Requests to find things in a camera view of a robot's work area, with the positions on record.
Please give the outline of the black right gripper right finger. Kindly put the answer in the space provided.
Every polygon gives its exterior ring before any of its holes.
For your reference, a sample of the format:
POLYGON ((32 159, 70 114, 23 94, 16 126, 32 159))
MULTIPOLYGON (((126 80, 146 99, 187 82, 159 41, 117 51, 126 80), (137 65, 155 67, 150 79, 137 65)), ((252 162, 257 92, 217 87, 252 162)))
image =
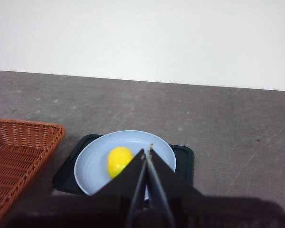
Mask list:
POLYGON ((277 203, 248 197, 206 196, 175 174, 150 145, 146 152, 150 205, 175 228, 285 228, 277 203))

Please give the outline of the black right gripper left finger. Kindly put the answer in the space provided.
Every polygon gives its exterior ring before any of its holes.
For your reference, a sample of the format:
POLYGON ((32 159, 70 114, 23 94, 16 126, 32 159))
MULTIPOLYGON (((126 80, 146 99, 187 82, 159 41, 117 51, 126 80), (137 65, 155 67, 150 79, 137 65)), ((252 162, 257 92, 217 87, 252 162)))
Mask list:
POLYGON ((143 228, 144 150, 93 196, 50 196, 19 202, 6 228, 143 228))

